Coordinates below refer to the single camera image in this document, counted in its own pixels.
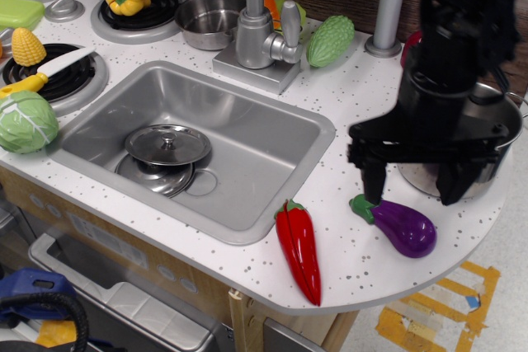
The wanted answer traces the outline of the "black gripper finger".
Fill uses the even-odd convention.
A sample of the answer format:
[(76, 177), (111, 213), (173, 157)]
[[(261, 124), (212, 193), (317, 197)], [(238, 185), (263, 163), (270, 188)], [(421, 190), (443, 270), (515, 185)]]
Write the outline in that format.
[(386, 162), (368, 161), (362, 165), (361, 178), (365, 199), (372, 204), (379, 204), (384, 191), (386, 179)]
[(484, 165), (479, 162), (444, 162), (438, 168), (436, 188), (443, 205), (457, 203), (479, 178)]

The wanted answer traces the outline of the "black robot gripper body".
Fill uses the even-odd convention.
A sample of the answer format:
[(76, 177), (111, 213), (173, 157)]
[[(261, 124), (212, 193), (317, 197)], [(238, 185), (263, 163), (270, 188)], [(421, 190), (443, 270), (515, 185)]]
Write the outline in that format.
[(348, 161), (360, 169), (375, 163), (488, 164), (509, 134), (501, 122), (462, 115), (450, 131), (439, 120), (410, 120), (400, 109), (349, 128)]

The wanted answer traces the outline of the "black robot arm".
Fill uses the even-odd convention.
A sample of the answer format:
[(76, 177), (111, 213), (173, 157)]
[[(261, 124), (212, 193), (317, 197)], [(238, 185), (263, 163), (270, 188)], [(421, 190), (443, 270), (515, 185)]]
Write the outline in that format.
[(390, 163), (435, 163), (441, 202), (462, 198), (498, 159), (506, 128), (465, 115), (479, 77), (506, 91), (502, 63), (515, 56), (516, 0), (421, 0), (421, 41), (407, 53), (394, 108), (349, 129), (348, 160), (365, 197), (379, 203)]

